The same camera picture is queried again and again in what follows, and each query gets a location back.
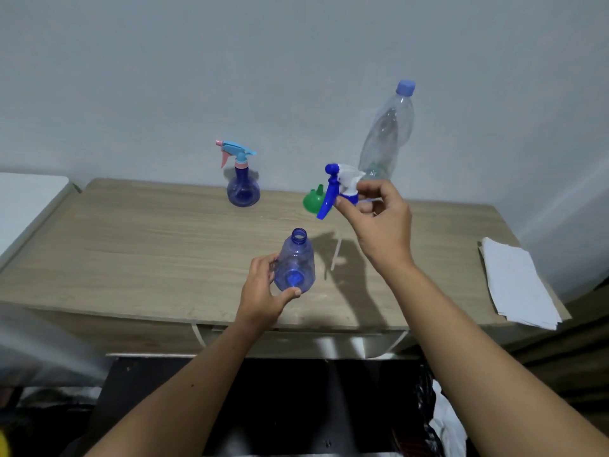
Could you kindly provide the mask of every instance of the stack of paper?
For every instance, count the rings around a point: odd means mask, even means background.
[[[497,312],[508,321],[556,330],[562,320],[529,252],[489,238],[482,240],[480,251]]]

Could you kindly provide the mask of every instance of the left hand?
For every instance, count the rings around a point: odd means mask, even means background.
[[[276,323],[283,308],[302,294],[298,287],[285,289],[276,297],[270,294],[270,284],[275,278],[272,265],[278,256],[279,253],[273,253],[254,258],[241,290],[241,302],[235,323],[243,323],[257,334],[262,334]]]

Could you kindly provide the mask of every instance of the plastic water bottle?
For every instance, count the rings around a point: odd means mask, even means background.
[[[313,245],[307,238],[306,231],[296,228],[281,247],[275,263],[275,284],[282,292],[290,287],[298,287],[305,293],[314,282]]]
[[[359,156],[359,168],[364,179],[388,180],[398,160],[398,151],[412,132],[415,113],[410,97],[415,82],[401,80],[395,95],[381,108],[375,118]]]

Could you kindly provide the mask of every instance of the green funnel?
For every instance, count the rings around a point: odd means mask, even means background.
[[[311,189],[311,191],[303,199],[304,208],[306,208],[307,211],[310,211],[313,215],[317,215],[319,213],[319,209],[324,203],[325,195],[326,193],[324,192],[323,184],[320,184],[317,190]]]

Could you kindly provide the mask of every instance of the trigger sprayer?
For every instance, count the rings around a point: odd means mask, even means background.
[[[357,183],[365,175],[357,168],[342,163],[329,163],[326,165],[326,173],[330,175],[328,190],[324,203],[317,214],[317,219],[326,217],[334,204],[334,200],[339,195],[355,205],[357,203]]]
[[[222,148],[222,165],[220,168],[224,168],[230,156],[235,156],[235,177],[228,182],[226,187],[226,194],[230,203],[237,207],[254,205],[260,199],[260,187],[258,187],[255,179],[250,176],[247,156],[256,155],[256,153],[236,142],[216,141],[216,145]]]

